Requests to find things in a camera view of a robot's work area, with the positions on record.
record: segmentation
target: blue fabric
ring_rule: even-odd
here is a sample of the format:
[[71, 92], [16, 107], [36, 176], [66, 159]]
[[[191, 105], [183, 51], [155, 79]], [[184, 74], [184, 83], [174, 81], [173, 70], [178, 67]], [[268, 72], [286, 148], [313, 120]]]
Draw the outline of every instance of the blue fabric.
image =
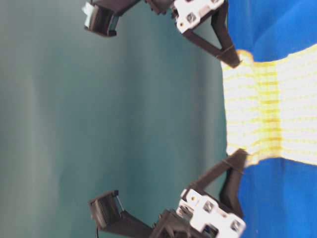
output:
[[228, 30], [255, 61], [278, 60], [317, 43], [317, 1], [230, 0]]
[[245, 169], [239, 199], [242, 238], [317, 237], [317, 167], [268, 159]]

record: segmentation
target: yellow striped fabric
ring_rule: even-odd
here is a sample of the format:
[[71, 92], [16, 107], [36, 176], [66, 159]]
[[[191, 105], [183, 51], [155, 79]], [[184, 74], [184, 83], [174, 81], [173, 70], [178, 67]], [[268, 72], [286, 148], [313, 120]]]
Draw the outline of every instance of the yellow striped fabric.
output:
[[247, 166], [283, 157], [317, 165], [317, 45], [288, 57], [254, 62], [238, 51], [222, 64], [227, 153], [248, 153]]

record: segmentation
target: black plastic bracket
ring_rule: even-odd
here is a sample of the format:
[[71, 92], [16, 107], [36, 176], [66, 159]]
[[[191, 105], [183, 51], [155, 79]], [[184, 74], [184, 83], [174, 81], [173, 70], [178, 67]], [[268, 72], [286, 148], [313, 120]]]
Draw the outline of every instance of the black plastic bracket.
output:
[[227, 213], [233, 212], [234, 214], [242, 218], [243, 212], [239, 203], [239, 199], [237, 197], [237, 192], [239, 190], [240, 180], [243, 174], [243, 168], [247, 155], [247, 152], [239, 149], [231, 156], [220, 161], [205, 174], [203, 174], [198, 180], [192, 182], [187, 187], [187, 191], [182, 196], [182, 199], [186, 201], [186, 195], [190, 189], [195, 190], [201, 195], [210, 196], [204, 191], [204, 189], [221, 174], [227, 172], [225, 183], [219, 195], [219, 207]]
[[[194, 29], [188, 29], [183, 33], [183, 36], [194, 43], [195, 45], [203, 48], [205, 51], [215, 56], [217, 59], [223, 61], [232, 68], [237, 67], [240, 64], [240, 59], [228, 34], [227, 28], [225, 26], [225, 20], [228, 13], [228, 3], [225, 1], [221, 7], [217, 10], [210, 11], [205, 15], [199, 25]], [[206, 41], [201, 36], [194, 33], [194, 30], [200, 26], [206, 19], [211, 17], [211, 26], [218, 37], [221, 44], [221, 49], [212, 45], [210, 42]]]

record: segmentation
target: black wire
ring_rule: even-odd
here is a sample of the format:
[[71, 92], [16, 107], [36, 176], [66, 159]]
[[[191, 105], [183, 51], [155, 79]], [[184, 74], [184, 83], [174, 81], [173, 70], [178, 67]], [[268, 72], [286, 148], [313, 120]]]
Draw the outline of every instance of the black wire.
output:
[[97, 226], [96, 226], [95, 237], [96, 237], [96, 238], [99, 238], [99, 235], [98, 235], [98, 227], [97, 227]]

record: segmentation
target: white servo bracket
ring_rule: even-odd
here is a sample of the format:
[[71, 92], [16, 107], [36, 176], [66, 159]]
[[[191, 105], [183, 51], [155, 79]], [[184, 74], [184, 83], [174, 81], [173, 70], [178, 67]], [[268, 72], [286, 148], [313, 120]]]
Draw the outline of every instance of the white servo bracket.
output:
[[246, 227], [240, 217], [226, 213], [219, 208], [216, 200], [207, 195], [190, 189], [186, 200], [180, 200], [176, 213], [189, 220], [191, 227], [201, 233], [210, 229], [214, 232], [214, 238], [239, 238]]
[[224, 0], [175, 0], [172, 8], [177, 10], [176, 27], [183, 34], [197, 26], [201, 18], [216, 10]]

